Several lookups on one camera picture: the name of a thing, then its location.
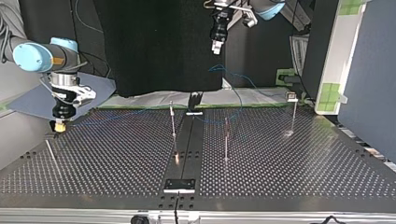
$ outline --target metal pin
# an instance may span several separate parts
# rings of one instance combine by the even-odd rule
[[[176,137],[176,129],[175,129],[175,112],[173,110],[173,102],[169,102],[169,110],[171,113],[171,119],[172,119],[172,136]]]
[[[294,133],[294,121],[296,120],[297,102],[294,103],[293,121],[291,122],[291,131]]]
[[[50,146],[50,141],[46,139],[47,148],[49,149],[49,154],[53,160],[56,160],[55,155],[53,154],[52,147]]]
[[[176,128],[175,128],[175,112],[173,109],[173,102],[169,102],[169,111],[171,113],[171,120],[172,120],[172,137],[174,141],[174,151],[177,151],[177,143],[176,143]]]
[[[229,138],[229,136],[230,136],[230,124],[228,122],[228,119],[225,118],[225,141],[224,141],[225,152],[224,152],[224,157],[225,157],[226,161],[228,160],[228,138]]]

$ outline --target black center rail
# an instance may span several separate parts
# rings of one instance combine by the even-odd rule
[[[0,171],[0,208],[396,213],[396,174],[310,108],[185,112],[176,144],[169,110],[92,112],[56,160],[43,144]]]

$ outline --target cable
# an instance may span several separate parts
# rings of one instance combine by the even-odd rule
[[[102,59],[102,58],[100,58],[100,57],[98,57],[98,56],[96,56],[94,54],[91,54],[91,53],[88,53],[88,52],[84,52],[82,50],[80,50],[79,52],[83,53],[83,54],[86,54],[86,55],[89,55],[89,56],[91,56],[91,57],[93,57],[95,59],[98,59],[98,60],[102,61],[107,67],[107,71],[106,71],[105,77],[109,77],[110,76],[111,67],[110,67],[110,65],[108,64],[108,62],[106,60],[104,60],[104,59]]]
[[[220,12],[224,11],[224,10],[227,9],[227,8],[230,8],[230,6],[232,6],[233,4],[235,4],[237,1],[239,1],[239,0],[233,0],[233,1],[230,3],[230,5],[228,5],[227,7],[222,8],[221,10],[218,10],[218,11],[212,13],[211,16],[214,17],[214,16],[220,14]]]
[[[311,223],[311,224],[328,224],[330,222],[330,220],[334,220],[334,222],[338,223],[338,224],[346,224],[345,222],[338,221],[337,218],[334,216],[326,217],[326,219],[324,219],[324,221],[321,223]]]
[[[44,76],[42,76],[39,81],[41,82],[41,84],[51,93],[51,95],[53,97],[55,97],[56,99],[60,100],[62,103],[67,104],[67,105],[72,105],[73,103],[67,102],[63,99],[61,99],[61,97],[58,97],[55,93],[53,93],[52,89],[50,87],[47,86],[47,84],[43,81]]]
[[[208,70],[208,72],[217,72],[217,71],[219,71],[219,70],[216,69],[217,66],[219,66],[219,65],[215,65],[215,66],[211,67],[211,68]],[[222,71],[225,71],[226,73],[229,73],[229,72],[227,71],[227,69],[226,69],[224,66],[222,66],[222,68],[223,68]],[[235,93],[235,95],[238,97],[239,103],[240,103],[240,107],[239,107],[239,109],[238,109],[235,113],[233,113],[233,114],[228,118],[229,121],[231,121],[232,119],[238,118],[239,114],[240,114],[241,111],[243,110],[243,103],[242,103],[242,98],[241,98],[241,96],[240,96],[239,93],[235,90],[235,88],[233,87],[233,85],[231,85],[231,89],[233,90],[233,92]],[[199,117],[195,117],[195,118],[198,119],[198,120],[200,120],[200,121],[203,122],[203,123],[211,123],[211,124],[224,124],[224,123],[225,123],[225,120],[201,119],[201,118],[199,118]]]
[[[93,65],[93,63],[92,63],[84,54],[82,54],[81,52],[80,52],[79,54],[80,54],[80,55],[85,59],[85,61],[87,61],[88,64],[92,67],[92,73],[95,75],[95,71],[97,71],[97,70],[96,70],[95,66]]]
[[[222,64],[218,64],[218,65],[212,67],[211,69],[216,70],[216,71],[221,71],[221,70],[222,70],[222,71],[227,71],[227,70],[225,69],[224,65],[222,65]],[[267,93],[261,92],[261,91],[259,90],[259,88],[254,84],[254,82],[253,82],[249,77],[244,76],[244,75],[239,75],[239,74],[236,74],[236,73],[230,73],[230,74],[233,75],[233,76],[235,76],[235,77],[242,77],[242,78],[245,78],[247,81],[250,82],[250,84],[256,89],[257,92],[259,92],[260,94],[262,94],[262,95],[264,95],[264,96],[271,97],[271,96],[283,95],[283,94],[267,94]]]
[[[6,47],[9,46],[11,52],[13,51],[12,47],[11,47],[11,35],[12,35],[12,32],[9,30],[9,26],[3,17],[3,11],[0,10],[0,38],[3,39],[3,41],[0,44],[0,61],[1,61],[1,63],[7,62]]]
[[[175,214],[175,223],[176,223],[176,224],[178,224],[178,215],[177,215],[178,195],[179,195],[179,193],[177,194],[177,199],[176,199],[176,204],[175,204],[175,211],[174,211],[174,214]]]
[[[7,7],[9,10],[11,10],[14,13],[14,15],[17,17],[17,19],[20,21],[21,25],[23,26],[23,19],[19,12],[17,12],[12,6],[10,6],[9,4],[7,4],[5,2],[0,2],[0,6]]]
[[[208,5],[208,3],[210,3],[212,0],[207,0],[207,1],[205,1],[204,2],[204,8],[208,8],[208,9],[212,9],[212,8],[215,8],[215,7],[213,7],[213,6],[209,6]]]
[[[279,0],[279,1],[276,1],[276,0],[270,0],[270,2],[272,2],[272,3],[286,3],[286,0]]]
[[[77,19],[79,20],[79,22],[81,22],[81,24],[83,24],[84,26],[86,26],[86,27],[88,27],[88,28],[90,28],[90,29],[92,29],[92,30],[94,30],[94,31],[97,31],[97,32],[99,32],[99,33],[102,34],[102,33],[103,33],[102,30],[99,30],[99,29],[97,29],[97,28],[94,28],[94,27],[88,25],[87,23],[85,23],[84,21],[82,21],[82,19],[79,17],[79,15],[78,15],[78,1],[79,1],[79,0],[77,0],[77,1],[76,1],[76,4],[75,4],[75,12],[76,12],[76,17],[77,17]]]
[[[299,0],[296,1],[296,5],[295,5],[294,11],[293,11],[293,17],[292,17],[292,19],[291,19],[291,38],[294,36],[294,19],[295,19],[295,16],[296,16],[296,11],[297,11],[297,6],[298,6],[298,4],[299,4]],[[296,58],[294,57],[294,45],[293,45],[292,42],[291,42],[290,47],[291,47],[291,53],[292,53],[293,62],[294,62],[294,64],[295,64],[296,67],[297,67],[297,61],[296,61]],[[308,90],[306,89],[306,87],[305,87],[305,85],[304,85],[304,83],[303,83],[303,78],[301,77],[300,72],[298,71],[297,68],[296,68],[295,70],[296,70],[296,75],[297,75],[297,76],[299,77],[299,79],[301,80],[301,85],[303,86],[304,91],[306,92],[306,95],[309,97],[309,100],[310,100],[310,101],[312,102],[312,104],[314,104],[314,106],[315,106],[315,105],[316,105],[316,104],[315,104],[315,100],[313,100],[312,97],[311,97],[311,95],[309,95],[309,92],[308,92]]]
[[[56,70],[56,71],[52,71],[52,72],[55,72],[55,73],[69,72],[70,70],[78,69],[78,68],[80,68],[80,67],[86,65],[87,63],[88,63],[88,62],[79,63],[79,64],[76,65],[76,66],[68,67],[68,68],[65,68],[65,69],[60,69],[60,70]]]

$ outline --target robot end effector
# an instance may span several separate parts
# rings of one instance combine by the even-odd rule
[[[49,84],[41,82],[51,92],[56,101],[52,109],[55,117],[55,131],[65,131],[65,123],[76,115],[76,108],[89,103],[96,97],[95,91],[82,86],[77,76],[78,69],[85,63],[79,63],[76,41],[53,37],[49,44],[37,44],[17,36],[0,40],[5,48],[3,63],[14,62],[27,72],[49,74]]]
[[[233,20],[233,14],[236,10],[242,11],[243,23],[250,28],[258,23],[253,10],[264,20],[269,21],[285,6],[285,3],[281,1],[247,0],[249,6],[242,4],[239,7],[236,5],[239,1],[244,2],[244,0],[214,0],[213,27],[210,31],[214,54],[220,54],[221,46],[227,40],[228,24]]]

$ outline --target green tape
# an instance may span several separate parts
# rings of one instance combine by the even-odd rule
[[[338,15],[358,15],[359,9],[364,2],[362,0],[341,0]]]
[[[318,102],[319,111],[333,112],[337,106],[340,98],[340,84],[338,83],[323,83]]]
[[[279,80],[279,76],[289,76],[289,77],[294,77],[294,68],[288,68],[288,69],[277,69],[276,71],[276,82],[275,84],[277,86],[293,86],[292,83],[286,84],[284,81]]]
[[[0,111],[8,110],[7,105],[8,105],[8,103],[0,104]]]
[[[273,104],[243,104],[243,107],[249,108],[260,108],[260,107],[283,107],[286,105],[290,105],[288,103],[273,103]],[[229,105],[198,105],[196,108],[238,108],[241,107],[240,104],[229,104]]]

